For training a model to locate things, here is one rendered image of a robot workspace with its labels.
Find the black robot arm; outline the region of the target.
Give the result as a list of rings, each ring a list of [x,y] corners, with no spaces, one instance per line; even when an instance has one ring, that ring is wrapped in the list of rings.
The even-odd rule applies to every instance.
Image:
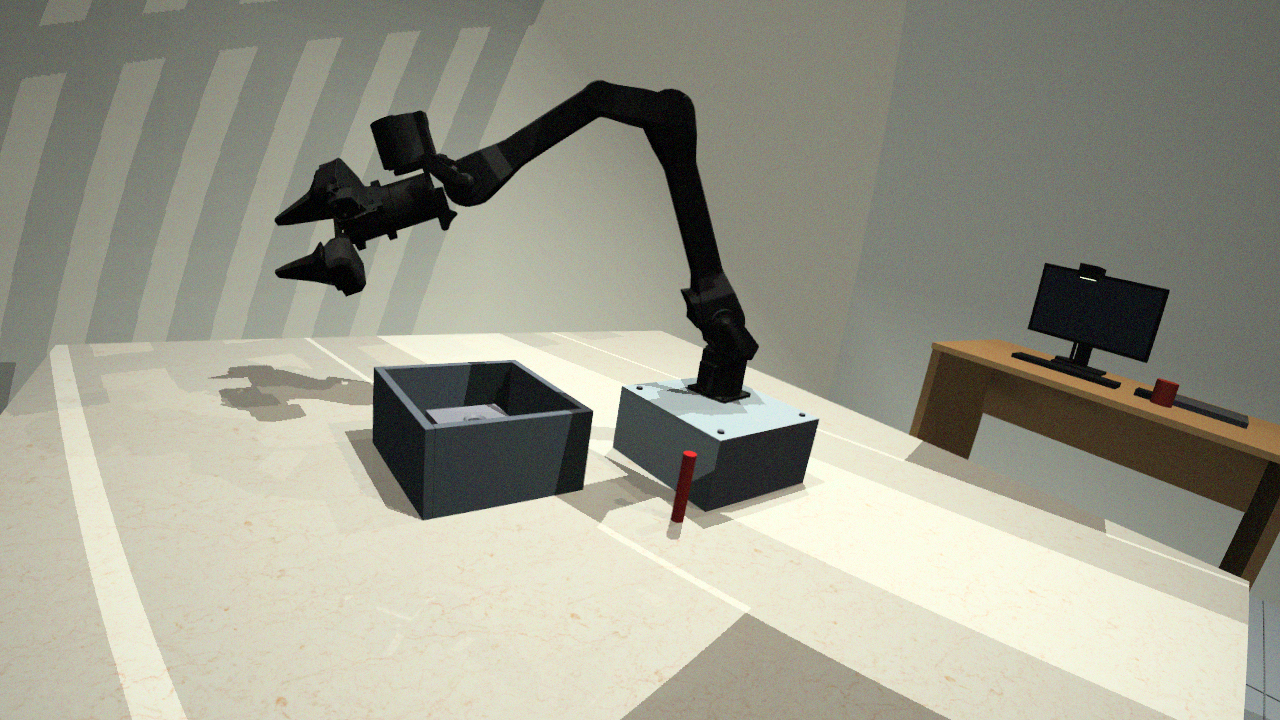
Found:
[[[407,228],[438,217],[442,231],[448,231],[457,211],[448,208],[445,195],[465,208],[483,205],[524,164],[600,117],[643,128],[666,173],[691,272],[690,288],[681,290],[686,316],[708,343],[698,383],[687,389],[721,404],[749,398],[742,380],[748,360],[753,360],[759,345],[745,327],[742,307],[721,265],[698,172],[698,124],[689,95],[675,88],[655,92],[595,79],[504,141],[457,161],[436,154],[426,111],[383,117],[370,127],[384,170],[393,170],[394,176],[424,170],[388,184],[401,225]],[[435,188],[430,174],[444,188]],[[337,217],[340,231],[369,220],[378,211],[376,202],[369,204],[371,186],[364,186],[340,158],[320,167],[315,176],[315,195]]]

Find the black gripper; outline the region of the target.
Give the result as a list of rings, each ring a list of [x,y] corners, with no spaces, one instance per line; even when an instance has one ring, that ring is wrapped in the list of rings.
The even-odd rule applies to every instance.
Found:
[[[326,209],[326,202],[321,202],[315,195],[315,181],[316,176],[314,176],[308,192],[282,211],[275,218],[275,223],[276,225],[294,225],[333,219],[335,238],[329,240],[325,246],[319,242],[314,252],[279,266],[275,274],[284,279],[335,284],[337,290],[342,290],[346,296],[358,293],[364,290],[366,281],[364,263],[356,249],[366,249],[366,241],[375,240],[381,234],[388,234],[390,241],[397,240],[396,231],[404,229],[396,215],[389,186],[371,181],[372,193],[369,193],[369,204],[376,202],[378,211],[372,213],[372,218],[369,220],[342,232],[340,227],[337,225],[337,217]]]

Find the red peg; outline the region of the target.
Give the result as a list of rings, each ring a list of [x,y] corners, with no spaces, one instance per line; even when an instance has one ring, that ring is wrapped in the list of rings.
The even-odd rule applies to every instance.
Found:
[[[696,459],[695,452],[684,451],[684,461],[678,477],[677,492],[675,495],[673,509],[671,512],[671,521],[682,523],[684,514],[689,500],[689,489],[692,480],[692,470]]]

